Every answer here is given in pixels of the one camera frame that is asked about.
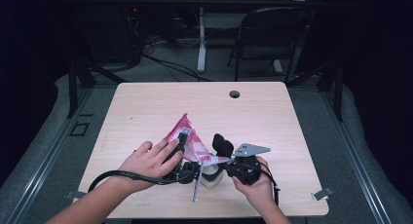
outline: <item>gray carpet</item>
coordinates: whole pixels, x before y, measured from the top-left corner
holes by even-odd
[[[214,81],[232,81],[234,65],[225,64],[229,48],[214,48],[207,52],[206,73],[203,77]],[[152,56],[173,61],[196,70],[197,48],[186,48],[179,45],[159,44],[154,47]],[[248,72],[248,65],[243,72]],[[259,72],[271,72],[267,63],[261,63]],[[171,71],[171,76],[161,65],[144,58],[134,69],[117,72],[119,76],[133,82],[175,82],[196,81],[187,75]],[[22,211],[22,223],[44,223],[48,218],[70,205],[71,201],[64,198],[69,190],[76,190],[86,167],[88,158],[94,147],[94,142],[109,107],[115,86],[105,77],[94,74],[98,81],[95,89],[90,91],[85,105],[71,120],[71,128],[76,121],[79,124],[88,123],[84,136],[69,136],[66,134],[62,148],[53,168],[42,184],[34,200]],[[39,131],[19,165],[0,190],[0,223],[6,223],[14,208],[19,203],[24,187],[30,181],[30,176],[43,162],[49,149],[55,143],[56,136],[67,121],[68,111],[67,78],[57,82],[59,98],[55,109],[44,127]],[[279,80],[282,78],[263,78],[258,80]],[[323,95],[319,93],[310,80],[304,86],[289,89],[289,93],[297,113],[298,120],[308,143],[316,170],[323,187],[331,187],[335,193],[328,200],[330,211],[323,217],[311,217],[309,223],[376,223],[369,203],[357,180],[345,150],[344,140],[328,112]],[[353,97],[348,89],[344,92],[343,103],[344,125],[349,131],[360,157],[375,184],[383,205],[393,223],[411,223],[412,210],[389,183],[378,163],[371,156],[362,137],[362,126],[353,104]],[[290,217],[293,223],[305,223],[302,217]],[[130,223],[130,220],[108,220],[106,223]]]

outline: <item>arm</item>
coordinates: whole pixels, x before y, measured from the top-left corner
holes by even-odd
[[[261,157],[257,157],[258,162],[268,165]],[[237,177],[233,177],[235,187],[246,196],[249,203],[258,211],[267,224],[286,224],[290,223],[288,218],[276,205],[273,198],[273,183],[261,173],[259,180],[250,186],[243,185]]]
[[[175,139],[170,144],[165,140],[155,146],[144,142],[121,165],[119,170],[131,171],[153,178],[167,175],[182,159],[182,152],[164,162],[178,145]],[[127,196],[153,186],[144,181],[113,176],[105,180],[85,197],[75,202],[48,223],[101,223]]]

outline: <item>pink and white package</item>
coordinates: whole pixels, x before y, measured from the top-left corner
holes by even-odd
[[[225,157],[218,157],[209,154],[207,148],[201,142],[198,137],[195,128],[192,126],[191,122],[187,118],[187,113],[185,113],[182,118],[176,123],[173,130],[165,137],[168,142],[173,141],[178,138],[181,132],[188,134],[185,143],[185,152],[183,158],[190,162],[204,162],[204,166],[211,166],[220,163],[226,163],[230,159]]]

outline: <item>chair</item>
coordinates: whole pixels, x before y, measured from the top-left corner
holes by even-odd
[[[227,63],[229,66],[232,57],[236,58],[235,81],[239,77],[240,59],[289,59],[286,83],[297,46],[297,35],[310,25],[312,19],[312,13],[301,7],[261,8],[246,15]]]

